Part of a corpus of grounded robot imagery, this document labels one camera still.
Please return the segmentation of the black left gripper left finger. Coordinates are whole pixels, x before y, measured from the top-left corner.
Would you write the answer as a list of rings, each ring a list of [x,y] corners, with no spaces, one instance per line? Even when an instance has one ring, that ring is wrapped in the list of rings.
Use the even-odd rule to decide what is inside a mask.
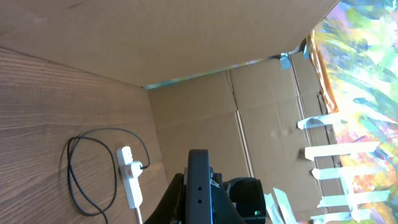
[[[183,224],[185,223],[184,175],[174,175],[164,196],[152,215],[144,224]]]

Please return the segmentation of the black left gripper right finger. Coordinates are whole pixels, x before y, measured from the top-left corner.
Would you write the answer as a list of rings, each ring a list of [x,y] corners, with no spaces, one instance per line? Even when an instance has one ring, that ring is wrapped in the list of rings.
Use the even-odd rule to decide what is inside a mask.
[[[216,224],[245,224],[223,187],[222,174],[220,173],[213,174],[211,199]]]

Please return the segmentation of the blue Galaxy smartphone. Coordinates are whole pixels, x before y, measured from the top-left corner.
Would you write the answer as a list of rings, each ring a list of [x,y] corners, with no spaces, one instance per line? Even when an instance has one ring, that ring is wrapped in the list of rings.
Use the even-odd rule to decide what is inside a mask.
[[[191,149],[185,189],[185,223],[212,224],[211,168],[206,149]]]

